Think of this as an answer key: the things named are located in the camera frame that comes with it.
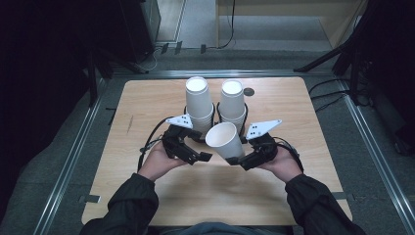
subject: cable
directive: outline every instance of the cable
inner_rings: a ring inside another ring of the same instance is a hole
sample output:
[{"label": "cable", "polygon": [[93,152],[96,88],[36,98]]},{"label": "cable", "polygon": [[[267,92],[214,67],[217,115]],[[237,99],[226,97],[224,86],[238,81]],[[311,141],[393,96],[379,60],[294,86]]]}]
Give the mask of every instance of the cable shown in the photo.
[{"label": "cable", "polygon": [[155,140],[150,141],[149,145],[144,146],[143,148],[141,148],[141,149],[140,149],[140,152],[141,152],[141,153],[143,153],[143,151],[147,151],[147,150],[149,150],[150,148],[152,148],[152,147],[153,147],[153,145],[154,145],[156,142],[159,142],[159,141],[161,141],[161,140],[164,140],[164,138],[162,138],[162,135],[160,135],[160,136],[159,136],[158,138],[156,138]]},{"label": "cable", "polygon": [[308,90],[308,95],[310,95],[311,94],[311,92],[317,87],[317,86],[320,86],[320,85],[322,85],[322,84],[326,84],[326,83],[329,83],[329,82],[332,82],[332,81],[349,81],[349,79],[342,79],[342,78],[336,78],[336,79],[330,79],[330,80],[326,80],[326,81],[323,81],[323,82],[320,82],[320,83],[317,83],[317,84],[315,84],[313,87],[311,87],[309,90]]},{"label": "cable", "polygon": [[290,147],[290,149],[294,150],[294,147],[287,140],[285,140],[283,138],[280,138],[280,137],[274,137],[274,136],[272,138],[282,140],[283,143],[287,144]]},{"label": "cable", "polygon": [[233,39],[233,35],[234,35],[234,19],[235,19],[235,0],[233,0],[233,6],[232,6],[232,23],[231,23],[231,37],[229,38],[229,41],[222,46],[219,47],[207,47],[207,49],[223,49],[225,47],[227,47],[229,45],[229,43],[232,41]]},{"label": "cable", "polygon": [[[159,51],[161,49],[161,47],[159,47],[159,48],[157,48],[156,50],[154,50],[152,53],[149,53],[147,56],[146,56],[146,58],[144,58],[140,63],[138,63],[138,64],[134,64],[134,66],[135,67],[137,67],[138,69],[141,69],[141,70],[143,70],[143,71],[152,71],[153,69],[155,69],[156,68],[156,66],[158,65],[158,61],[157,61],[157,58],[156,58],[156,56],[155,56],[155,53],[157,52],[157,51]],[[146,68],[144,68],[144,67],[142,67],[142,66],[140,66],[140,64],[142,64],[142,63],[144,63],[148,58],[149,58],[149,56],[150,55],[152,55],[153,56],[153,59],[154,59],[154,61],[155,61],[155,64],[150,68],[150,69],[146,69]]]},{"label": "cable", "polygon": [[324,94],[324,95],[313,96],[313,97],[310,97],[310,99],[311,100],[317,100],[317,99],[320,99],[320,98],[324,98],[324,97],[332,96],[332,95],[336,95],[336,94],[346,94],[346,95],[348,95],[349,92],[350,92],[350,90],[335,91],[335,92],[327,93],[327,94]]},{"label": "cable", "polygon": [[172,117],[166,117],[166,118],[164,118],[163,120],[161,120],[161,121],[159,122],[159,124],[157,124],[157,125],[156,125],[156,127],[153,129],[152,133],[150,134],[149,138],[147,139],[146,144],[144,145],[144,148],[143,148],[143,152],[141,152],[140,158],[139,158],[139,160],[138,160],[137,172],[138,172],[138,170],[140,170],[141,166],[143,165],[144,156],[146,155],[146,152],[147,152],[147,150],[148,150],[147,148],[148,148],[148,146],[150,145],[150,141],[151,141],[151,139],[153,138],[153,135],[154,135],[154,134],[155,134],[155,132],[159,129],[159,127],[160,127],[163,123],[165,123],[165,121],[166,121],[167,119],[169,119],[169,118],[172,118]]},{"label": "cable", "polygon": [[321,106],[320,108],[318,108],[318,109],[315,110],[315,113],[317,113],[319,111],[322,111],[322,110],[326,109],[327,107],[329,107],[329,106],[331,106],[331,105],[339,102],[342,98],[344,98],[344,96],[347,96],[347,95],[346,94],[343,94],[341,97],[337,98],[335,101],[332,101],[332,102],[330,102],[328,104],[325,104],[325,105]]}]

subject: person's right hand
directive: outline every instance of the person's right hand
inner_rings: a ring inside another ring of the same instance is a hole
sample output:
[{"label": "person's right hand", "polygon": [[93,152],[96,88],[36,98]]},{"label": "person's right hand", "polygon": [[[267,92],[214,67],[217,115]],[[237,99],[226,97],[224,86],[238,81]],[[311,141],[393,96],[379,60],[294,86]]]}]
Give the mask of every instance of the person's right hand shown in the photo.
[{"label": "person's right hand", "polygon": [[297,175],[302,174],[302,171],[288,150],[282,147],[277,148],[277,156],[272,161],[258,166],[258,168],[271,171],[277,178],[287,183]]}]

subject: robotic hand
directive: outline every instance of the robotic hand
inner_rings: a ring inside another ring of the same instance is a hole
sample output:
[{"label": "robotic hand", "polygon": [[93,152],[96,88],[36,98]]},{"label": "robotic hand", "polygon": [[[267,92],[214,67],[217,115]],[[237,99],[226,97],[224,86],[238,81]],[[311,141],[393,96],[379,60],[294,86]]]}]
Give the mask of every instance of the robotic hand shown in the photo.
[{"label": "robotic hand", "polygon": [[197,161],[208,162],[210,160],[212,154],[204,152],[198,154],[184,142],[187,136],[199,139],[202,135],[201,132],[192,130],[193,124],[188,115],[168,118],[166,122],[170,124],[170,127],[162,136],[162,144],[170,158],[175,156],[190,165]]},{"label": "robotic hand", "polygon": [[[278,154],[278,146],[287,149],[296,160],[301,171],[303,171],[302,164],[300,162],[300,155],[296,149],[291,146],[287,141],[281,138],[271,137],[268,133],[269,130],[279,125],[282,121],[272,120],[265,122],[252,123],[248,130],[247,140],[252,145],[254,151],[244,157],[238,159],[238,165],[244,170],[255,168],[259,165],[272,161]],[[275,142],[275,139],[280,139],[281,142]]]}]

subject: wooden tabletop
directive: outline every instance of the wooden tabletop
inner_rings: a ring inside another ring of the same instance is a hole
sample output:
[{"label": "wooden tabletop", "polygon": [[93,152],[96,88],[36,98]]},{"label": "wooden tabletop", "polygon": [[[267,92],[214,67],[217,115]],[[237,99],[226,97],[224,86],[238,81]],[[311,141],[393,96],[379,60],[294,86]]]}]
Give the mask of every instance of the wooden tabletop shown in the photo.
[{"label": "wooden tabletop", "polygon": [[[208,79],[213,102],[220,99],[225,79]],[[332,192],[343,192],[317,116],[300,77],[241,78],[254,90],[245,97],[251,122],[281,119],[271,136],[284,138],[300,153],[304,173],[326,184]],[[104,216],[116,189],[136,171],[140,148],[163,119],[183,115],[186,79],[128,81],[95,175],[90,195],[101,196],[87,203],[82,222]],[[155,136],[168,128],[163,124]],[[156,181],[160,205],[151,225],[194,225],[221,221],[232,225],[296,224],[287,204],[285,184],[263,169],[244,171],[231,166],[206,144],[186,143],[197,152],[212,153],[210,162],[197,162],[170,171]],[[244,145],[246,154],[251,145]],[[338,200],[351,218],[346,199]]]}]

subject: person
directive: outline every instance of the person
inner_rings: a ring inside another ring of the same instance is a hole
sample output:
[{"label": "person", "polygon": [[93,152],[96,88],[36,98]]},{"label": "person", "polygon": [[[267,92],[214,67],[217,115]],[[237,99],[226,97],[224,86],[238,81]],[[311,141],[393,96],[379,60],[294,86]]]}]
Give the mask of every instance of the person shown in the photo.
[{"label": "person", "polygon": [[[139,171],[133,173],[110,199],[108,213],[87,222],[80,234],[146,234],[159,205],[156,180],[185,164],[180,159],[169,158],[162,143],[158,143]],[[288,204],[305,234],[365,234],[348,219],[327,186],[303,174],[286,149],[278,147],[274,160],[259,168],[269,170],[286,183]],[[260,232],[217,222],[196,224],[174,231],[174,234],[264,234]]]}]

